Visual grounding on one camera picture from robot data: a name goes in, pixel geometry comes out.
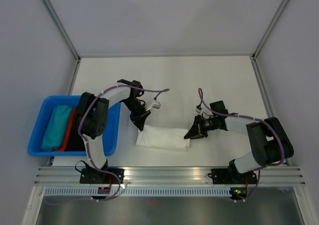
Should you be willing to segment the white printed t shirt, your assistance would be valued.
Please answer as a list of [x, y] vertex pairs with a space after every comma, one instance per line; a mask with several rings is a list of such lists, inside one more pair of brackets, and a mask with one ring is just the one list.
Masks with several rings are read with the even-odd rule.
[[187, 129], [145, 125], [138, 133], [136, 146], [170, 151], [187, 151], [190, 139], [184, 139]]

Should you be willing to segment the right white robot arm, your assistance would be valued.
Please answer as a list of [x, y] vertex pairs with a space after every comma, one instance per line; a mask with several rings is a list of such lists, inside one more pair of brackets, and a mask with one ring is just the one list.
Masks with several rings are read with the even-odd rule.
[[248, 136], [251, 151], [229, 162], [227, 176], [230, 181], [238, 183], [247, 173], [270, 165], [277, 166], [294, 155], [294, 148], [278, 118], [258, 120], [238, 116], [229, 113], [223, 101], [209, 106], [212, 115], [207, 118], [202, 114], [195, 116], [184, 139], [207, 138], [209, 131], [217, 129]]

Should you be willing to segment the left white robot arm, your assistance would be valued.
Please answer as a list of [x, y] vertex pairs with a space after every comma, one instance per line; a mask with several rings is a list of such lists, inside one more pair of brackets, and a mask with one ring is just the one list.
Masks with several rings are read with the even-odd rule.
[[151, 114], [138, 99], [144, 91], [141, 82], [121, 79], [97, 95], [89, 92], [81, 95], [73, 123], [84, 141], [87, 163], [93, 168], [91, 177], [97, 183], [104, 183], [109, 177], [103, 143], [96, 141], [107, 127], [109, 108], [124, 103], [130, 111], [131, 122], [139, 131], [143, 131], [145, 121]]

